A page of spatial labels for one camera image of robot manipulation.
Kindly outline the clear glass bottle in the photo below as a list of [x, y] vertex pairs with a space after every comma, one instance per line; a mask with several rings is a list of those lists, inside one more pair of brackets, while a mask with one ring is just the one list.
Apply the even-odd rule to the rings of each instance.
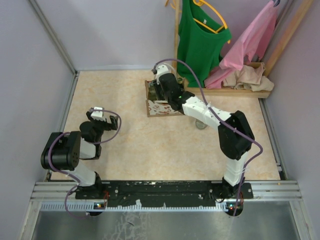
[[204, 130], [208, 125], [197, 119], [195, 121], [195, 126], [199, 130]]

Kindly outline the green Perrier bottle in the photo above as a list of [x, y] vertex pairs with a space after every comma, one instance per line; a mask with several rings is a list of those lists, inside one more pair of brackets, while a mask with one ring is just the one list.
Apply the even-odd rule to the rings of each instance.
[[178, 82], [179, 85], [183, 85], [184, 84], [184, 80], [181, 77], [177, 78], [177, 82]]

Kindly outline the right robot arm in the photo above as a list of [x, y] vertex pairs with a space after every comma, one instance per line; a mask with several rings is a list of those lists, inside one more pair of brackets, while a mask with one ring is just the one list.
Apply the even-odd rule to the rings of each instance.
[[170, 107], [185, 116], [217, 130], [219, 147], [226, 156], [226, 171], [222, 183], [213, 191], [217, 200], [235, 198], [241, 192], [244, 182], [242, 174], [252, 142], [243, 135], [254, 139], [253, 132], [243, 112], [229, 113], [204, 103], [193, 93], [183, 89], [173, 73], [156, 75], [152, 81], [158, 100], [167, 101]]

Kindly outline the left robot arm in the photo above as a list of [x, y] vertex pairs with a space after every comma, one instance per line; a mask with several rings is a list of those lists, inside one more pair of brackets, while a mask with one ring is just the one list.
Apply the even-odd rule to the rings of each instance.
[[43, 169], [61, 173], [76, 182], [77, 199], [101, 199], [107, 195], [99, 174], [86, 167], [83, 161], [98, 160], [101, 144], [114, 139], [120, 131], [122, 119], [113, 111], [94, 107], [86, 112], [87, 121], [78, 131], [53, 132], [42, 151]]

